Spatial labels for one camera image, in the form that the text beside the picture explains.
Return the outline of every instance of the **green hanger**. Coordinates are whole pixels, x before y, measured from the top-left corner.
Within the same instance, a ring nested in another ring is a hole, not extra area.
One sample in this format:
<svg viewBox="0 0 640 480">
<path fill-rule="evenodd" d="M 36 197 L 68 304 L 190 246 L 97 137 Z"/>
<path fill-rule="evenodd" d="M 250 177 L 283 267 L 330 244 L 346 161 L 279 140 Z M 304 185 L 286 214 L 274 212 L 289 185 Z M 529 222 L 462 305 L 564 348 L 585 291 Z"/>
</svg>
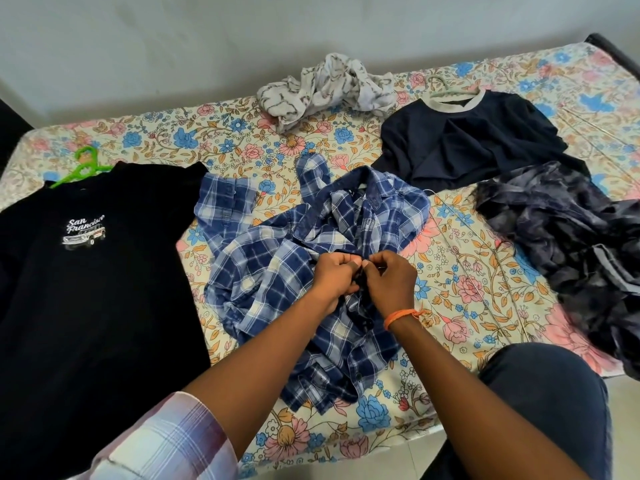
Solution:
<svg viewBox="0 0 640 480">
<path fill-rule="evenodd" d="M 476 89 L 475 91 L 464 91 L 462 89 L 452 89 L 449 84 L 447 83 L 446 80 L 444 80 L 444 78 L 442 76 L 436 75 L 436 74 L 432 74 L 432 75 L 428 75 L 426 80 L 429 79 L 437 79 L 439 80 L 442 85 L 444 86 L 444 90 L 442 91 L 437 91 L 435 93 L 431 93 L 429 94 L 430 98 L 439 98 L 439 97 L 443 97 L 443 96 L 453 96 L 453 95 L 461 95 L 461 96 L 477 96 L 478 94 L 480 94 L 480 89 Z"/>
<path fill-rule="evenodd" d="M 91 160 L 86 163 L 81 163 L 76 167 L 73 172 L 69 173 L 68 176 L 62 178 L 57 181 L 55 184 L 51 186 L 52 189 L 61 184 L 66 184 L 68 182 L 76 182 L 78 180 L 84 180 L 85 178 L 92 177 L 98 172 L 109 171 L 113 167 L 112 166 L 101 166 L 98 165 L 98 150 L 96 150 L 92 146 L 85 146 L 84 148 L 80 148 L 74 154 L 74 158 L 76 160 L 80 160 L 80 157 L 85 153 L 91 153 Z"/>
</svg>

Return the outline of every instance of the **bracelet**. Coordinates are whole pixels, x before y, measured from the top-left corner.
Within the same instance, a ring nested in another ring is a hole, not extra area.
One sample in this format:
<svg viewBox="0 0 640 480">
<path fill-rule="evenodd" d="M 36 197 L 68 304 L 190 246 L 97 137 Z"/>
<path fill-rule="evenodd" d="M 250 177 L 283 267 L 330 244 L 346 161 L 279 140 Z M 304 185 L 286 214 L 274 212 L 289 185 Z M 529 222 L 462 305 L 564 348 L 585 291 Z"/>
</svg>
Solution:
<svg viewBox="0 0 640 480">
<path fill-rule="evenodd" d="M 417 310 L 398 310 L 397 312 L 393 312 L 387 318 L 385 318 L 385 322 L 384 322 L 385 330 L 388 331 L 389 325 L 391 325 L 391 323 L 398 320 L 398 318 L 402 318 L 407 315 L 412 315 L 414 318 L 417 319 L 420 314 L 418 313 Z"/>
</svg>

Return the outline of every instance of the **white vehicle print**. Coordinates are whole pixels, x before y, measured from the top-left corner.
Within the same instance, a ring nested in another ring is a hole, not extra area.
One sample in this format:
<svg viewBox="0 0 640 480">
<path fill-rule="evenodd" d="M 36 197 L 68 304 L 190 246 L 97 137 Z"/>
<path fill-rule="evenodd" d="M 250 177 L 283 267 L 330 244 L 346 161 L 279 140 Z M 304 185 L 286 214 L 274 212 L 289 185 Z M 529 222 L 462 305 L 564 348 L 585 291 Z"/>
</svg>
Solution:
<svg viewBox="0 0 640 480">
<path fill-rule="evenodd" d="M 89 229 L 80 234 L 64 236 L 62 238 L 62 244 L 64 244 L 65 249 L 71 251 L 80 246 L 90 247 L 98 239 L 104 239 L 105 236 L 106 232 L 104 226 L 96 224 L 95 226 L 89 227 Z"/>
</svg>

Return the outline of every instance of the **bed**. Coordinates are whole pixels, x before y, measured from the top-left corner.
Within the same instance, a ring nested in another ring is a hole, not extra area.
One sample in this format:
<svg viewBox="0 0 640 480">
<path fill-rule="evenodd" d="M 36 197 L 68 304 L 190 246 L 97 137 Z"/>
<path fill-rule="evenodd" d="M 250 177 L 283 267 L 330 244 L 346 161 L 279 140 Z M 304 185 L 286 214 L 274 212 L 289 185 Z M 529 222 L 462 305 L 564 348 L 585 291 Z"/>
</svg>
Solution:
<svg viewBox="0 0 640 480">
<path fill-rule="evenodd" d="M 640 85 L 608 53 L 584 42 L 400 73 L 398 106 L 436 88 L 438 82 L 427 78 L 432 73 L 462 88 L 526 97 L 559 128 L 568 153 L 588 162 L 598 186 L 615 199 L 640 198 Z M 333 177 L 340 177 L 380 154 L 380 124 L 370 114 L 338 106 L 279 135 L 255 98 L 245 97 L 34 130 L 23 137 L 0 180 L 0 209 L 36 191 L 43 179 L 71 172 L 73 152 L 92 144 L 101 164 L 202 161 L 220 175 L 256 178 L 258 223 L 300 202 L 294 171 L 299 154 L 322 153 Z M 174 137 L 179 130 L 186 136 Z M 620 374 L 617 361 L 572 330 L 547 282 L 522 254 L 510 244 L 500 245 L 475 214 L 471 191 L 466 187 L 431 197 L 428 226 L 403 251 L 418 270 L 415 297 L 422 324 L 472 371 L 501 347 L 535 340 L 572 350 L 603 376 Z M 177 250 L 216 363 L 235 343 L 204 304 L 211 254 L 195 222 Z M 310 403 L 290 411 L 278 400 L 241 460 L 241 475 L 358 458 L 438 429 L 431 402 L 400 351 L 356 404 L 338 401 L 320 415 Z"/>
</svg>

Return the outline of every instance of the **person's left hand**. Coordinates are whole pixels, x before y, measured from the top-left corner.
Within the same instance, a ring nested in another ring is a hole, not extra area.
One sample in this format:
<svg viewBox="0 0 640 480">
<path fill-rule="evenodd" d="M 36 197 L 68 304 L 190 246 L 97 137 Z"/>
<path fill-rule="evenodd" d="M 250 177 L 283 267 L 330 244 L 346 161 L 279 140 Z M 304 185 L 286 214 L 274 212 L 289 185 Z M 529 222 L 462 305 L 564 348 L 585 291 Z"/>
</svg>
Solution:
<svg viewBox="0 0 640 480">
<path fill-rule="evenodd" d="M 353 275 L 362 265 L 362 258 L 353 254 L 325 253 L 320 255 L 314 272 L 311 291 L 327 302 L 326 314 L 335 310 L 338 298 L 355 293 L 360 287 Z"/>
</svg>

